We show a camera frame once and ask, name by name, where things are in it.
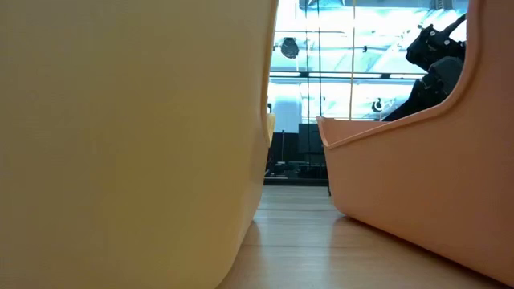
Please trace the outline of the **black cabinet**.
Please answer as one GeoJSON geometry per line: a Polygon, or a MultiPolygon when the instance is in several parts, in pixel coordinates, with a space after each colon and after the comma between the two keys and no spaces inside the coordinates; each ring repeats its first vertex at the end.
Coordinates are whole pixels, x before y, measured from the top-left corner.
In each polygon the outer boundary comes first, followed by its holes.
{"type": "Polygon", "coordinates": [[[266,177],[327,180],[324,146],[316,124],[299,124],[297,132],[274,132],[266,177]]]}

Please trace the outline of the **round black object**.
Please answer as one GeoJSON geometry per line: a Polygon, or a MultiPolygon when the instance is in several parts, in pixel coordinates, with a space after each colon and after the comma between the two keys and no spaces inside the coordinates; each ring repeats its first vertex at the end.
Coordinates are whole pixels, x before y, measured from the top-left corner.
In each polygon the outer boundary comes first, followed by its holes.
{"type": "Polygon", "coordinates": [[[300,49],[293,37],[284,37],[279,45],[282,55],[287,59],[295,59],[300,53],[300,49]]]}

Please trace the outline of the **orange plastic bin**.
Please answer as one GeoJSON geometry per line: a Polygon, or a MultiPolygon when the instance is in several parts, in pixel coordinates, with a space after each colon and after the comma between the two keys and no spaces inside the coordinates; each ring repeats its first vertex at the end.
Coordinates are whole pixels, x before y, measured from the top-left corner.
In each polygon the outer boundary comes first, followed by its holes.
{"type": "Polygon", "coordinates": [[[514,0],[469,0],[463,72],[441,104],[317,123],[340,212],[514,287],[514,0]]]}

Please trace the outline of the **yellow plastic bin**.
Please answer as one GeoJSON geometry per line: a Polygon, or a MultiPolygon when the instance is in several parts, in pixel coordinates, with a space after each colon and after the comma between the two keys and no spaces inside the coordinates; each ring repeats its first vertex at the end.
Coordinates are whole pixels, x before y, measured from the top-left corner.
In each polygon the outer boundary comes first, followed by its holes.
{"type": "Polygon", "coordinates": [[[278,0],[0,0],[0,289],[216,289],[263,192],[278,0]]]}

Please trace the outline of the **black aluminium table frame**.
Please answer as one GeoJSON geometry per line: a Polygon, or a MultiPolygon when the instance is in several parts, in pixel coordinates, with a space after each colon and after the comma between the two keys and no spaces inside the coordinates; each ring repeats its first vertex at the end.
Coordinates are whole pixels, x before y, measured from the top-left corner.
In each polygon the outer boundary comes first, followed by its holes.
{"type": "Polygon", "coordinates": [[[265,185],[286,185],[286,186],[324,186],[324,187],[328,187],[328,179],[265,177],[264,184],[265,185]]]}

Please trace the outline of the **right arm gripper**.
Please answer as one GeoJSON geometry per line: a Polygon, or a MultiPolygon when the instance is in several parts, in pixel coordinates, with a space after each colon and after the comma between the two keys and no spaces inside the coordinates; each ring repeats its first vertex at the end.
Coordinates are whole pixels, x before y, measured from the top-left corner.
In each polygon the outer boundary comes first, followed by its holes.
{"type": "Polygon", "coordinates": [[[455,88],[462,70],[463,61],[460,58],[446,56],[436,61],[429,67],[422,80],[414,82],[407,101],[383,120],[399,120],[440,104],[455,88]]]}

